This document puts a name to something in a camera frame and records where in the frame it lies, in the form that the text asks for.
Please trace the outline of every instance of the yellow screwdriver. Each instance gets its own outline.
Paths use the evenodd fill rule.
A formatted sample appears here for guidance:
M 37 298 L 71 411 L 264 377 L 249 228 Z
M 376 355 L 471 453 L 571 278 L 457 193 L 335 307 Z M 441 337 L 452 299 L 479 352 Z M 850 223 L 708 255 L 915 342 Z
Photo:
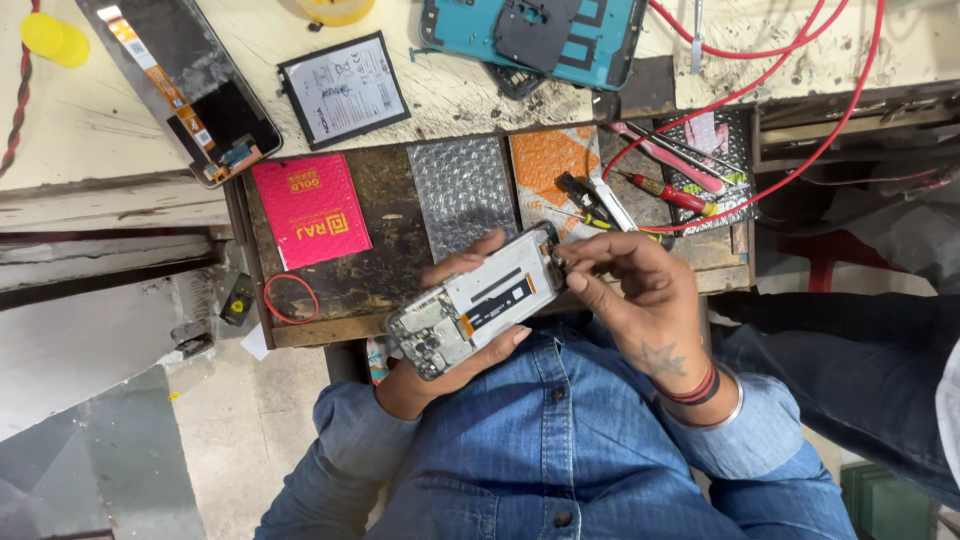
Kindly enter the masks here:
M 602 220 L 599 220 L 599 219 L 593 217 L 593 214 L 591 214 L 590 212 L 587 212 L 587 213 L 573 213 L 573 212 L 566 211 L 566 210 L 563 210 L 563 209 L 558 209 L 557 207 L 548 207 L 548 208 L 551 209 L 551 210 L 557 211 L 557 212 L 559 212 L 559 213 L 564 213 L 564 214 L 566 214 L 566 215 L 573 216 L 573 217 L 579 219 L 579 220 L 581 221 L 581 223 L 583 223 L 584 225 L 590 225 L 591 227 L 595 227 L 595 228 L 597 228 L 597 229 L 602 229 L 602 230 L 604 230 L 604 231 L 609 231 L 609 230 L 611 230 L 611 229 L 613 228 L 613 226 L 612 226 L 611 224 L 607 223 L 606 221 L 602 221 Z M 676 238 L 675 236 L 671 236 L 671 235 L 669 235 L 669 234 L 654 233 L 653 231 L 647 231 L 646 229 L 640 229 L 640 230 L 641 230 L 641 231 L 644 231 L 645 233 L 647 233 L 647 236 L 650 236 L 650 239 L 651 239 L 651 240 L 659 243 L 659 245 L 662 246 L 663 249 L 665 249 L 666 251 L 672 250 L 674 244 L 676 244 L 676 242 L 677 242 L 677 238 Z
M 584 225 L 590 225 L 591 227 L 596 227 L 597 229 L 603 229 L 604 231 L 609 231 L 613 226 L 606 221 L 597 219 L 593 217 L 593 214 L 590 212 L 587 213 L 573 213 L 566 210 L 558 209 L 557 207 L 549 207 L 551 210 L 557 211 L 559 213 L 565 213 L 566 215 L 572 215 L 573 217 L 579 219 Z

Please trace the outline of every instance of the qr code label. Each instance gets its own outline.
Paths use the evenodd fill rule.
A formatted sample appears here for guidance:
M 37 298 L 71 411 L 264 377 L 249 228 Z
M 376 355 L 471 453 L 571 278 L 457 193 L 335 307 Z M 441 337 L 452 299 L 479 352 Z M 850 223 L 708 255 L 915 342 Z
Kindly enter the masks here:
M 127 47 L 127 50 L 130 51 L 130 54 L 132 54 L 134 57 L 139 57 L 147 54 L 147 48 L 143 46 L 143 41 L 140 41 L 139 38 L 131 39 L 130 41 L 127 41 L 126 43 L 124 43 L 124 45 Z
M 193 136 L 197 138 L 197 142 L 199 142 L 201 146 L 206 146 L 211 140 L 210 134 L 207 133 L 206 130 L 200 130 L 196 135 Z

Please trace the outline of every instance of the wooden workbench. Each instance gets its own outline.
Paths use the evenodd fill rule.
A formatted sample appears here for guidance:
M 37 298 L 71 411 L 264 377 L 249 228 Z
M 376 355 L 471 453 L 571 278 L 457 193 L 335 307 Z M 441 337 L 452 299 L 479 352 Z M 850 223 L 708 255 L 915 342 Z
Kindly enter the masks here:
M 609 160 L 626 144 L 623 138 L 602 132 L 601 158 Z M 307 282 L 319 300 L 320 310 L 314 322 L 285 323 L 270 314 L 258 297 L 268 345 L 297 347 L 381 335 L 387 315 L 419 293 L 420 272 L 433 264 L 406 151 L 390 147 L 351 152 L 347 153 L 347 163 L 372 248 L 290 272 Z M 640 152 L 628 154 L 622 166 L 648 177 L 662 178 L 660 165 Z M 616 175 L 608 178 L 608 182 L 635 220 L 652 225 L 670 223 L 664 201 L 649 197 L 626 180 L 614 177 Z M 233 220 L 240 226 L 238 229 L 242 229 L 240 241 L 246 243 L 254 282 L 265 283 L 284 270 L 256 183 L 250 175 L 245 175 L 244 182 L 232 184 L 228 189 L 232 191 L 231 198 L 238 199 Z M 734 228 L 724 227 L 677 240 L 673 253 L 696 271 L 701 293 L 750 285 L 749 225 L 738 224 L 736 229 L 735 232 Z M 270 299 L 288 318 L 302 319 L 314 311 L 309 292 L 293 280 L 274 282 Z M 575 298 L 568 295 L 547 309 L 577 306 Z
M 420 2 L 380 0 L 362 21 L 345 28 L 310 33 L 308 20 L 292 0 L 197 0 L 268 113 L 283 132 L 278 157 L 308 152 L 300 126 L 285 96 L 277 97 L 276 65 L 382 30 L 399 84 L 413 117 L 388 128 L 342 142 L 346 150 L 511 132 L 595 121 L 597 99 L 586 89 L 550 82 L 537 95 L 514 102 L 497 93 L 480 64 L 433 54 L 410 62 L 418 38 Z M 818 20 L 836 5 L 828 0 Z M 770 49 L 787 44 L 813 7 L 813 0 L 710 0 L 704 11 L 706 42 L 727 50 Z M 693 0 L 664 0 L 663 5 L 692 28 Z M 15 103 L 20 47 L 17 29 L 29 10 L 26 0 L 6 2 L 0 11 L 0 103 Z M 185 164 L 155 120 L 133 93 L 74 0 L 43 0 L 42 9 L 77 25 L 90 38 L 89 61 L 64 69 L 36 59 L 22 142 L 16 166 L 3 190 L 83 179 L 134 177 L 181 170 Z M 873 20 L 873 3 L 851 2 L 816 41 L 792 55 L 786 65 L 746 101 L 763 101 L 850 91 L 861 67 Z M 909 8 L 888 13 L 880 52 L 867 88 L 909 86 L 960 79 L 960 20 L 956 7 Z M 699 76 L 687 74 L 689 46 L 648 11 L 636 49 L 641 59 L 672 56 L 674 96 L 658 96 L 679 109 L 701 107 L 751 81 L 774 59 L 724 61 L 704 56 Z M 646 85 L 657 81 L 647 78 Z M 11 115 L 0 110 L 0 133 Z M 4 223 L 16 224 L 17 214 Z

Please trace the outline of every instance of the white paper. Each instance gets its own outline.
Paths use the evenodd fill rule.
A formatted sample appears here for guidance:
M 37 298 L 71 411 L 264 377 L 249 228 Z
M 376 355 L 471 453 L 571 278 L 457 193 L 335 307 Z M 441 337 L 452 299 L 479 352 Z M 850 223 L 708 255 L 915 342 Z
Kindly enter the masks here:
M 263 323 L 258 323 L 256 327 L 247 334 L 247 337 L 243 338 L 240 346 L 246 349 L 251 355 L 256 356 L 258 360 L 266 358 L 270 351 L 267 349 L 267 339 L 263 336 Z
M 322 142 L 404 113 L 379 37 L 285 68 Z

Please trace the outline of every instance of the denim shirt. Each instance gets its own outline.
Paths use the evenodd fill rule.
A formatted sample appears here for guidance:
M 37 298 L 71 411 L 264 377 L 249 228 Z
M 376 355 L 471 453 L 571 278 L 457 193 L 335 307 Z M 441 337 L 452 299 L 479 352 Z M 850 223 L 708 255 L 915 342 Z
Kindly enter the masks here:
M 255 538 L 855 538 L 779 381 L 740 374 L 740 414 L 689 428 L 652 405 L 650 381 L 605 329 L 582 332 L 535 331 L 412 422 L 370 386 L 328 387 L 319 438 Z M 712 480 L 711 502 L 689 466 Z

